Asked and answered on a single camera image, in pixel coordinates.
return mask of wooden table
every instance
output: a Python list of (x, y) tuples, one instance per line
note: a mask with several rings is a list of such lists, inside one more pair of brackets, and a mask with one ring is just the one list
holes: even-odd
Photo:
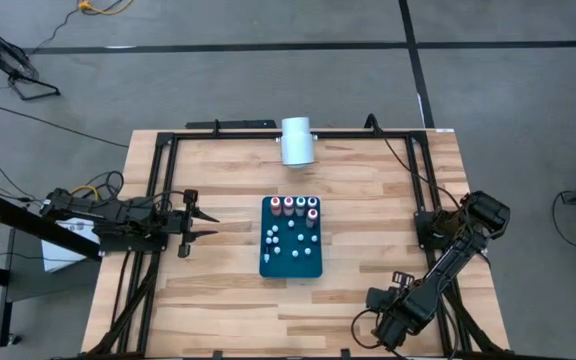
[[(146, 193), (156, 134), (133, 133), (122, 197)], [(428, 138), (438, 183), (461, 197), (468, 184), (455, 134), (429, 130)], [(405, 161), (404, 142), (390, 143)], [(344, 347), (353, 355), (388, 355), (355, 344), (350, 322), (364, 309), (368, 287), (387, 288), (395, 270), (415, 276), (428, 270), (413, 226), (411, 176), (383, 140), (319, 140), (315, 158), (315, 164), (294, 170), (282, 165), (273, 140), (180, 142), (173, 189), (199, 190), (202, 210), (221, 223), (196, 222), (193, 229), (219, 234), (200, 238), (187, 259), (177, 257), (180, 237), (170, 237), (157, 280), (148, 357), (211, 356), (215, 349), (224, 356), (338, 356)], [(421, 154), (417, 159), (423, 174)], [(321, 278), (270, 280), (259, 275), (261, 199), (275, 194), (322, 198)], [(182, 207), (181, 196), (171, 200)], [(445, 196), (441, 200), (447, 208), (451, 204)], [(112, 254), (103, 260), (82, 350), (92, 348), (109, 328), (123, 257)], [(475, 257), (459, 282), (466, 308), (494, 342), (507, 348), (487, 264)], [(135, 348), (140, 316), (137, 310), (129, 350)], [(359, 321), (360, 340), (374, 343), (373, 327), (374, 318)], [(437, 324), (409, 336), (399, 350), (439, 355)]]

